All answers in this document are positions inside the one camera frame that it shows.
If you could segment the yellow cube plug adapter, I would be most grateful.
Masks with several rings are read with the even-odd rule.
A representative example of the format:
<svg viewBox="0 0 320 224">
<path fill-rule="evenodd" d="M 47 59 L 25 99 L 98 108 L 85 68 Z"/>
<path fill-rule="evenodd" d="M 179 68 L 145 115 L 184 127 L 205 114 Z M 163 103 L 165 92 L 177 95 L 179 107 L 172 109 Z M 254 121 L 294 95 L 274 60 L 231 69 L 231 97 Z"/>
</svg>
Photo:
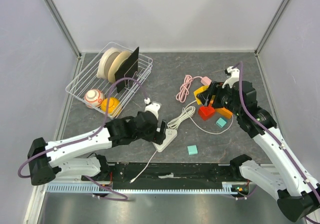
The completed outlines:
<svg viewBox="0 0 320 224">
<path fill-rule="evenodd" d="M 214 88 L 202 86 L 193 92 L 198 105 L 212 106 L 214 102 Z"/>
</svg>

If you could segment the teal plug adapter front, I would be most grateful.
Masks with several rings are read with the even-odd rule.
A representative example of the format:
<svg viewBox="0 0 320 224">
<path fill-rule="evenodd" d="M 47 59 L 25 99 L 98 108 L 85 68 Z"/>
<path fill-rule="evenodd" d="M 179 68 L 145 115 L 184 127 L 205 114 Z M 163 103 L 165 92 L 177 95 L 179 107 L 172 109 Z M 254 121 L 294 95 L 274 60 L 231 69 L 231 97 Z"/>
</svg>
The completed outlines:
<svg viewBox="0 0 320 224">
<path fill-rule="evenodd" d="M 197 155 L 197 154 L 198 154 L 198 149 L 197 149 L 197 146 L 196 146 L 196 145 L 190 145 L 190 146 L 188 146 L 188 147 L 187 147 L 187 150 L 188 150 L 189 156 Z"/>
</svg>

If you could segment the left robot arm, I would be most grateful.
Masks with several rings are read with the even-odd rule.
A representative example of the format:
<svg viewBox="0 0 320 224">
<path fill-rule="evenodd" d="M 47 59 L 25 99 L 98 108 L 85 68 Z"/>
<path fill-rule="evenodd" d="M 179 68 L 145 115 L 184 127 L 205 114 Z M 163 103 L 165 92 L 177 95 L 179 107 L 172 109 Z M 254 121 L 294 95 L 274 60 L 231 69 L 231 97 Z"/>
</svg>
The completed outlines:
<svg viewBox="0 0 320 224">
<path fill-rule="evenodd" d="M 58 142 L 35 139 L 27 154 L 30 180 L 33 186 L 51 182 L 62 172 L 60 164 L 100 149 L 129 145 L 142 139 L 163 144 L 167 121 L 158 126 L 157 117 L 150 111 L 139 111 L 136 117 L 113 119 L 103 126 L 82 135 Z"/>
</svg>

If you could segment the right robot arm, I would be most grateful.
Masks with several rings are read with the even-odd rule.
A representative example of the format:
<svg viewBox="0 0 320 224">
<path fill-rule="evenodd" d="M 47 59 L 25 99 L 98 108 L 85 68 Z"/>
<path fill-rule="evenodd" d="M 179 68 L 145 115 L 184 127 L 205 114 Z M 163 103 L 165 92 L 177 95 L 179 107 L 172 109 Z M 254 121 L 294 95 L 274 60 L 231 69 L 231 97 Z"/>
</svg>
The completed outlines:
<svg viewBox="0 0 320 224">
<path fill-rule="evenodd" d="M 277 179 L 251 158 L 241 155 L 232 160 L 229 168 L 233 180 L 246 178 L 255 182 L 276 200 L 281 212 L 292 222 L 319 209 L 320 182 L 291 151 L 273 117 L 258 106 L 251 82 L 235 82 L 232 86 L 211 82 L 195 96 L 204 106 L 231 111 L 240 128 L 263 149 L 280 174 Z"/>
</svg>

